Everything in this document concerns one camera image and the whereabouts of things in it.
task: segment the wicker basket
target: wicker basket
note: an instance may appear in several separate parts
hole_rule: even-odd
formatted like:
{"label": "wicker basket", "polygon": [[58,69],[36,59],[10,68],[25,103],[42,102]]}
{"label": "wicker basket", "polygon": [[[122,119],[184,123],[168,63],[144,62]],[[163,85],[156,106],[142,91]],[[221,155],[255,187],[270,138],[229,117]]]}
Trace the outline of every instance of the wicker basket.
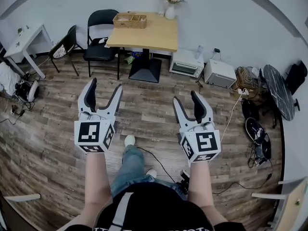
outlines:
{"label": "wicker basket", "polygon": [[115,28],[146,28],[147,17],[135,13],[118,13],[114,19]]}

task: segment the black t-shirt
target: black t-shirt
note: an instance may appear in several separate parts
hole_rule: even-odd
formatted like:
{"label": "black t-shirt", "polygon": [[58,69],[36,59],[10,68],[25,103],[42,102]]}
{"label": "black t-shirt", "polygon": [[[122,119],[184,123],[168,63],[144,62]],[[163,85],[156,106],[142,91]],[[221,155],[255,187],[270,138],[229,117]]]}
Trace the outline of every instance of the black t-shirt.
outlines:
{"label": "black t-shirt", "polygon": [[[204,212],[197,205],[184,201],[171,188],[154,182],[136,183],[119,193],[111,205],[100,214],[95,231],[107,231],[123,195],[134,193],[128,202],[123,223],[124,231],[213,231]],[[215,231],[244,231],[241,223],[225,222]],[[73,225],[66,231],[91,231],[83,225]]]}

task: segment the black round table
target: black round table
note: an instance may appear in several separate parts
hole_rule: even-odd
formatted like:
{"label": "black round table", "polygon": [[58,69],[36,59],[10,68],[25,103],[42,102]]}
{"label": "black round table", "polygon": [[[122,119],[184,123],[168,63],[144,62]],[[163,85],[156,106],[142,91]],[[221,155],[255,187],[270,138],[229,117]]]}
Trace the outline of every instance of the black round table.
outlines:
{"label": "black round table", "polygon": [[278,110],[287,121],[292,121],[295,114],[294,101],[283,77],[271,65],[265,65],[263,77]]}

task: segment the wood laminate flooring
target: wood laminate flooring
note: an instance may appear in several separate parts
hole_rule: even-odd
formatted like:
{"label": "wood laminate flooring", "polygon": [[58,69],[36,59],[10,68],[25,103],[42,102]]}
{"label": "wood laminate flooring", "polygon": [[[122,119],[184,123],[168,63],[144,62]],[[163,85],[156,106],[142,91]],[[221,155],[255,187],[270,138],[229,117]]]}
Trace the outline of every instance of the wood laminate flooring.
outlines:
{"label": "wood laminate flooring", "polygon": [[[43,62],[47,56],[35,61]],[[88,63],[82,54],[72,54],[80,76],[77,77],[67,59],[55,61],[60,73],[48,60],[40,69],[46,75],[39,81],[40,93],[31,111],[13,126],[8,121],[0,123],[0,190],[3,195],[40,193],[41,199],[15,204],[16,208],[36,227],[54,231],[63,226],[84,205],[85,155],[74,148],[74,121],[78,120],[77,100],[84,86],[90,81]],[[180,171],[189,167],[184,152],[177,142],[179,125],[176,122],[172,98],[176,95],[186,112],[193,116],[190,91],[199,91],[195,78],[169,72],[169,60],[163,59],[158,84],[129,80],[130,66],[121,58],[120,80],[116,79],[116,60],[110,63],[92,63],[92,77],[98,80],[96,107],[104,106],[119,84],[123,84],[123,96],[116,114],[117,131],[110,151],[106,154],[110,182],[121,166],[124,138],[133,134],[136,145],[156,155],[175,181],[180,181]],[[201,94],[214,112],[214,123],[220,134],[229,120],[237,101],[233,91],[203,84]],[[2,114],[6,99],[0,98],[0,119],[14,122],[10,115],[9,100]],[[272,129],[272,114],[260,117],[260,123],[268,132],[272,143],[273,176],[258,190],[243,189],[233,185],[229,190],[214,195],[217,209],[230,221],[242,222],[247,230],[256,230],[266,223],[274,210],[274,202],[252,198],[252,192],[276,193],[282,167],[282,142],[280,125]],[[264,183],[272,169],[270,163],[249,168],[247,160],[252,142],[244,130],[244,116],[239,102],[221,145],[221,153],[210,163],[214,192],[226,189],[238,181],[247,188]],[[158,178],[170,181],[159,163],[147,152],[145,172],[154,168]]]}

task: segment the white vase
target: white vase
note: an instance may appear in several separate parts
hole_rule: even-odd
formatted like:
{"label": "white vase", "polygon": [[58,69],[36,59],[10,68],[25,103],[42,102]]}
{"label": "white vase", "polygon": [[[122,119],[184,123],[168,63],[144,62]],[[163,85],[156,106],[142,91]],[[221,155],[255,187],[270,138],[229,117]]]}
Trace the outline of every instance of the white vase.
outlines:
{"label": "white vase", "polygon": [[165,18],[173,20],[175,17],[174,4],[170,4],[165,12]]}

